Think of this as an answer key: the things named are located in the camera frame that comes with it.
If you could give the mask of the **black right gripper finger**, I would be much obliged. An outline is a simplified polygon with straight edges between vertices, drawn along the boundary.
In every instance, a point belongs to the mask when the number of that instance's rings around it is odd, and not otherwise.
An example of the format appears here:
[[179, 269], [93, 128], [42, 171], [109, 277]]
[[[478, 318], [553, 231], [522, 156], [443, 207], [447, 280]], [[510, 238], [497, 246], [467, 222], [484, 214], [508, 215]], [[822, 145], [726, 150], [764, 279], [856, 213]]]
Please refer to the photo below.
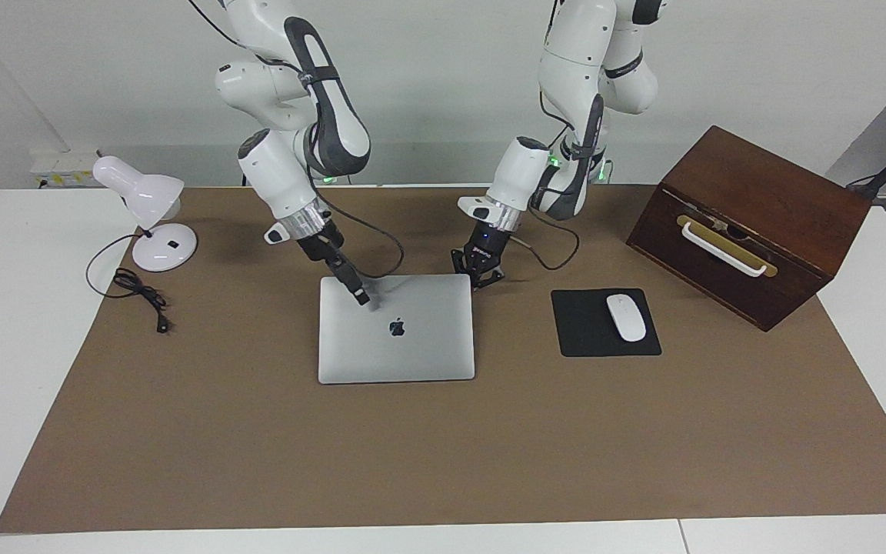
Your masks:
[[342, 259], [342, 284], [345, 285], [345, 288], [348, 289], [352, 298], [359, 305], [366, 305], [371, 301], [369, 294], [365, 290], [365, 280], [363, 277], [365, 277], [365, 274], [358, 270], [358, 267], [351, 260], [347, 259], [347, 257]]
[[350, 262], [330, 262], [330, 270], [359, 305], [365, 304], [365, 284]]

